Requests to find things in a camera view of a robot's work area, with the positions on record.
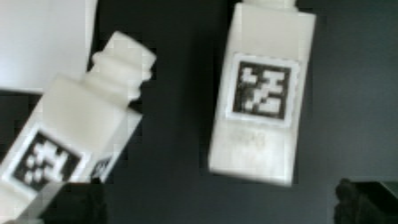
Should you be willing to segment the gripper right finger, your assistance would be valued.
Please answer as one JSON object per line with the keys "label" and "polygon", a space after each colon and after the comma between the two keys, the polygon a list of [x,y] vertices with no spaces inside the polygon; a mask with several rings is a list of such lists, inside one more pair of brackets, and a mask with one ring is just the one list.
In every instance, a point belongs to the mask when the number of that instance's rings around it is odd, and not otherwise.
{"label": "gripper right finger", "polygon": [[336,198],[334,224],[398,224],[398,181],[343,178]]}

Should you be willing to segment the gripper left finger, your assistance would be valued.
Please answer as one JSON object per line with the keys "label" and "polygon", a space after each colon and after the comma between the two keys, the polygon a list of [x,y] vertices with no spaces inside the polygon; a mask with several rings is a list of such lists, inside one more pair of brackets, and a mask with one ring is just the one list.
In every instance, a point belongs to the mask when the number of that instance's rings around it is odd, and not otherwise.
{"label": "gripper left finger", "polygon": [[39,218],[44,224],[108,224],[103,184],[67,183]]}

